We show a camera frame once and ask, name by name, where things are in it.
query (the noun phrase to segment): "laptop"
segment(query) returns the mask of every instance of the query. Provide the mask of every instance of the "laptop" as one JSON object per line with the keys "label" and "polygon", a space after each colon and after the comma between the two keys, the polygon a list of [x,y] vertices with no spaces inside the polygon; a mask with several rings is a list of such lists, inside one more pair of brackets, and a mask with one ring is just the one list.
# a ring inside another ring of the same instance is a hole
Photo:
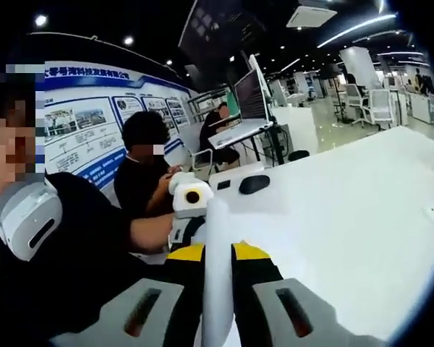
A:
{"label": "laptop", "polygon": [[256,69],[251,70],[235,85],[241,123],[209,137],[216,150],[233,145],[273,126],[268,118],[268,106]]}

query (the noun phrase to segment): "ceiling vent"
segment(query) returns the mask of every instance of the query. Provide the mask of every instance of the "ceiling vent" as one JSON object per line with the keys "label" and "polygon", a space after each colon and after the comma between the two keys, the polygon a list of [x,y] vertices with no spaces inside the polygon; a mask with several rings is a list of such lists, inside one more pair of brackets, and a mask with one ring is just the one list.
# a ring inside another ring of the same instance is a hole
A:
{"label": "ceiling vent", "polygon": [[299,0],[299,4],[286,27],[321,27],[338,13],[324,1]]}

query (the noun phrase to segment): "white pillar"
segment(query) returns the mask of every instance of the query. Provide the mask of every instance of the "white pillar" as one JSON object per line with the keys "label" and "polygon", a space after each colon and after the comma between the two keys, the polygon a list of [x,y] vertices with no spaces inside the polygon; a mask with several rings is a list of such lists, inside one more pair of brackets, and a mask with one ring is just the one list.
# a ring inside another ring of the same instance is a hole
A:
{"label": "white pillar", "polygon": [[339,55],[347,72],[354,75],[358,85],[364,85],[367,89],[380,86],[373,60],[366,48],[349,47],[339,52]]}
{"label": "white pillar", "polygon": [[294,74],[294,78],[296,80],[299,93],[308,94],[309,86],[307,85],[307,81],[305,80],[304,72],[296,72]]}

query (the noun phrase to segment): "black mouse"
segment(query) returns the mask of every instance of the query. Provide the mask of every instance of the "black mouse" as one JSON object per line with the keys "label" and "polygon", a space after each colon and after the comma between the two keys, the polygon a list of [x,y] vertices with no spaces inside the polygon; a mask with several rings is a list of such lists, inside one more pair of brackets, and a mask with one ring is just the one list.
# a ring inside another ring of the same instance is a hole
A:
{"label": "black mouse", "polygon": [[239,185],[239,192],[244,195],[254,194],[261,189],[268,187],[270,177],[267,175],[257,175],[246,177]]}

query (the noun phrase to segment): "display board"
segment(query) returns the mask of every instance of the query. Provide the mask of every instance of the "display board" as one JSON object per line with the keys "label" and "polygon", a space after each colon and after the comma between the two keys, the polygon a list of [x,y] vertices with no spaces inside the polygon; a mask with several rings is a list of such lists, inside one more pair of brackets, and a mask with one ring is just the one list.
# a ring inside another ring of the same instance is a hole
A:
{"label": "display board", "polygon": [[178,135],[189,119],[182,101],[191,93],[185,87],[117,67],[47,61],[45,89],[45,157],[50,174],[71,172],[104,188],[126,153],[124,122],[145,110],[159,112],[169,128],[167,161],[179,163],[183,156]]}

